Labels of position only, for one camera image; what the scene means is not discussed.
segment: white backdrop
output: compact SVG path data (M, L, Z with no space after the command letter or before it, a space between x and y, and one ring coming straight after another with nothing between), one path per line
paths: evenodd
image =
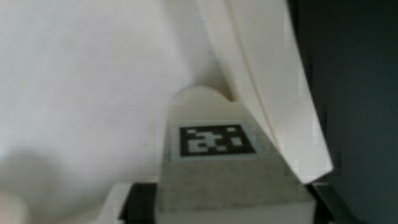
M34 223L157 175L193 84L226 91L194 0L0 0L0 188Z

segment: dark background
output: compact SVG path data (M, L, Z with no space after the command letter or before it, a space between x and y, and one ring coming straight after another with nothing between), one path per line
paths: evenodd
M290 0L329 176L353 212L398 223L398 1Z

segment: qr-like marker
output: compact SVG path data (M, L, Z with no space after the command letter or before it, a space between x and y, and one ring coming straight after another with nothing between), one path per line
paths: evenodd
M257 153L241 125L180 128L182 157Z

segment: black object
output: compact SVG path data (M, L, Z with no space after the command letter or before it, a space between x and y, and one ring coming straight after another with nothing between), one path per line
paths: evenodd
M138 183L132 186L120 215L125 224L155 224L157 186L155 183Z
M308 189L317 199L315 224L367 224L353 214L331 183L315 182Z

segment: white surface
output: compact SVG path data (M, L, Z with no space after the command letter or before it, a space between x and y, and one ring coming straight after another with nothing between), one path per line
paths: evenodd
M171 97L226 90L194 3L0 0L0 186L34 224L157 175Z
M0 224L31 224L27 202L6 191L0 191Z
M203 93L187 89L182 94L189 90L194 90L196 98L210 95L207 89ZM177 143L182 139L175 128L237 123L246 124L257 154L232 154L230 148L228 155L196 156L196 161L187 161L191 157L182 156L180 160L186 161L178 161L182 147ZM312 224L315 200L242 103L212 99L196 104L175 103L170 126L157 193L157 223Z
M122 209L127 202L132 184L118 183L111 189L102 213L95 224L120 223Z
M216 52L237 98L248 104L303 183L331 170L331 157L281 0L200 0Z

